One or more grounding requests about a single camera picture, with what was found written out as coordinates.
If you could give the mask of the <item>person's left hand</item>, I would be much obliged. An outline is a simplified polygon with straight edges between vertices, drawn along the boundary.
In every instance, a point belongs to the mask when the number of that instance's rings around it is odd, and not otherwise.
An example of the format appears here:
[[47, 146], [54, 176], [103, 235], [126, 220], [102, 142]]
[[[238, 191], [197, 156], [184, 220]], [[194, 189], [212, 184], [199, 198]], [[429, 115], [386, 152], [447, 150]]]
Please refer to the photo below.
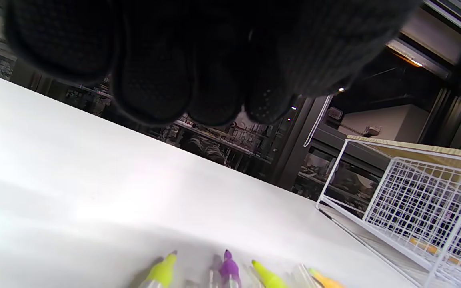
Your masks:
[[420, 0], [8, 0], [10, 49], [56, 80], [106, 77], [146, 125], [280, 120], [346, 88]]

